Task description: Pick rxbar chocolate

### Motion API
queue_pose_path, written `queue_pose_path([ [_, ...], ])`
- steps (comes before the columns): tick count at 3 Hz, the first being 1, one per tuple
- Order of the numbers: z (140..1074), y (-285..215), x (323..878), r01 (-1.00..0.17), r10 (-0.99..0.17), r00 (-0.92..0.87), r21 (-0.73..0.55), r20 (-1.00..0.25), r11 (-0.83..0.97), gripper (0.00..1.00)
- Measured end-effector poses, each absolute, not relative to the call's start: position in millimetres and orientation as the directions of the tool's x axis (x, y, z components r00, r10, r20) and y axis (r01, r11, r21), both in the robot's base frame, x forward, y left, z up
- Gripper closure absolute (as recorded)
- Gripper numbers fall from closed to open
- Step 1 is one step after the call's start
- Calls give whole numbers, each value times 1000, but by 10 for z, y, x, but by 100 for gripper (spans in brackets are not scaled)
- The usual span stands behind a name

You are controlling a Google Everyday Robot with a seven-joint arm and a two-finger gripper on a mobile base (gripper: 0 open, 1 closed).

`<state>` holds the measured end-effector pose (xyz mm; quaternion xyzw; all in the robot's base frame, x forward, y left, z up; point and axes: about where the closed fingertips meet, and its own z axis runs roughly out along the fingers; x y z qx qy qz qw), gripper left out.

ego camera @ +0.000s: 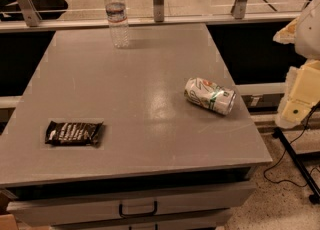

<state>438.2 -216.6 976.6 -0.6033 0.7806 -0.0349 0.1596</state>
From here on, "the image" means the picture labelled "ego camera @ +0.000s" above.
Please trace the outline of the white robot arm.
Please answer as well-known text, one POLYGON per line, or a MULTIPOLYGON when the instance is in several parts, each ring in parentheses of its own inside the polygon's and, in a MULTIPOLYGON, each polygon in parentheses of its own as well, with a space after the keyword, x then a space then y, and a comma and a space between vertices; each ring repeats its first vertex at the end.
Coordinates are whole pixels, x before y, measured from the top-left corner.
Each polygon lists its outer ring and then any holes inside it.
POLYGON ((300 67, 289 68, 275 123, 290 129, 299 125, 320 102, 320 0, 312 0, 301 14, 277 31, 275 42, 293 44, 306 59, 300 67))

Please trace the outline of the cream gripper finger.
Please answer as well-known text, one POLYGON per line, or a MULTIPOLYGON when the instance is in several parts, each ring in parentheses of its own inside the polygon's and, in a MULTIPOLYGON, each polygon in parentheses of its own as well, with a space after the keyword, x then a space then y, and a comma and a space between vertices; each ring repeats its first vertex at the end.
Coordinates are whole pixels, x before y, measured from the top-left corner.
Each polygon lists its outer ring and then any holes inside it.
POLYGON ((281 44, 294 44, 296 36, 296 26, 299 18, 293 19, 273 36, 273 40, 281 44))
POLYGON ((299 125, 319 102, 320 61, 307 60, 300 68, 291 66, 275 117, 276 125, 284 129, 299 125))

